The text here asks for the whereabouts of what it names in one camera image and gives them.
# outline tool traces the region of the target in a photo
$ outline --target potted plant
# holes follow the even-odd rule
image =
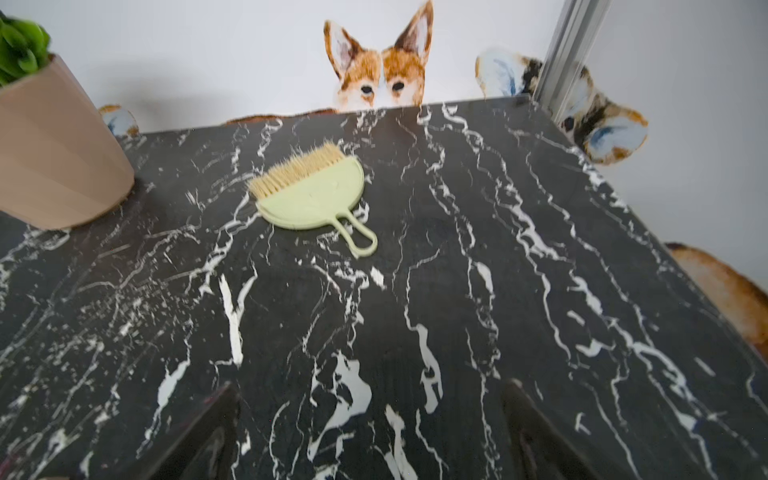
[[[34,227],[87,223],[134,171],[39,25],[0,12],[0,210]]]

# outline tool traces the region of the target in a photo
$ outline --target dog ear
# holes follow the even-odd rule
[[[396,48],[418,55],[422,65],[426,64],[427,58],[429,58],[429,47],[432,46],[432,20],[434,16],[432,0],[428,0],[416,12],[416,15],[413,15],[411,22],[395,42]]]
[[[357,40],[336,23],[326,20],[323,33],[326,37],[326,53],[333,70],[341,78],[352,64],[352,60],[362,51]]]
[[[539,60],[503,48],[489,48],[475,60],[475,79],[486,98],[533,93],[540,73]]]
[[[613,164],[632,155],[648,136],[648,122],[631,108],[608,102],[582,147],[596,164]]]
[[[666,243],[672,257],[745,340],[768,360],[768,295],[723,261],[684,243]]]

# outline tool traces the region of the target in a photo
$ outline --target table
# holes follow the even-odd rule
[[[364,166],[372,257],[247,194],[325,140]],[[511,478],[509,379],[627,478],[768,478],[764,363],[528,99],[123,146],[113,213],[0,218],[9,478],[110,478],[227,380],[237,478]]]

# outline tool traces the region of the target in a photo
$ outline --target green brush handle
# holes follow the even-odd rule
[[[346,228],[344,228],[341,222],[339,222],[338,217],[344,217],[349,220],[349,222],[353,227],[357,229],[357,231],[371,240],[371,244],[366,248],[360,248],[355,245],[355,240],[352,240],[352,236],[349,235],[349,232],[346,231]],[[330,219],[330,223],[336,227],[339,233],[341,233],[341,236],[344,237],[344,240],[346,240],[347,244],[349,244],[349,250],[352,252],[352,255],[355,258],[370,257],[373,252],[376,251],[376,247],[379,245],[379,239],[376,238],[376,234],[369,230],[368,227],[360,223],[349,210],[342,210],[337,213],[335,217]]]

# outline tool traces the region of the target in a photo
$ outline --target white wall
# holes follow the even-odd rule
[[[562,0],[434,0],[424,102],[481,97],[475,57],[514,45],[543,57]],[[124,105],[142,131],[219,124],[331,105],[323,44],[334,20],[386,48],[422,0],[0,0],[51,34],[96,106]]]
[[[587,65],[649,121],[606,178],[663,241],[768,290],[768,2],[613,0]]]

